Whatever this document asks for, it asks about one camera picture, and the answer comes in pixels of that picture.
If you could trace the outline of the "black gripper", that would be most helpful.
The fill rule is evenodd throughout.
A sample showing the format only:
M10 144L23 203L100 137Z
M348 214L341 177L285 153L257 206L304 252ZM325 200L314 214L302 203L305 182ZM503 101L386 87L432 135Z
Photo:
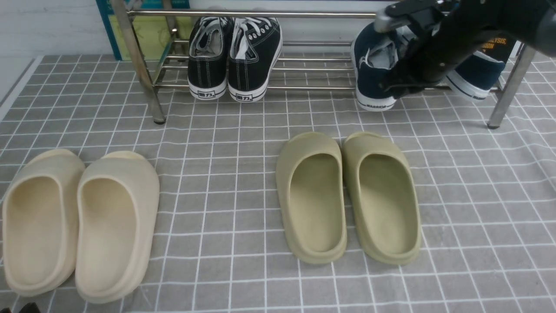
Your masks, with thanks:
M395 99L419 93L436 86L461 63L457 48L449 47L450 33L433 34L442 21L447 22L447 15L436 0L405 0L377 13L378 32L411 26L417 36L380 81L383 91Z

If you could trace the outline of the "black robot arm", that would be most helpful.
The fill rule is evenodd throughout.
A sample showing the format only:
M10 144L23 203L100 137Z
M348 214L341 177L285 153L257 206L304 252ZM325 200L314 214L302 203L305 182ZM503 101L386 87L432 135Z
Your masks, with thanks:
M448 14L436 0L403 0L375 17L378 32L408 24L417 39L379 82L396 99L434 87L499 33L555 56L553 0L461 0Z

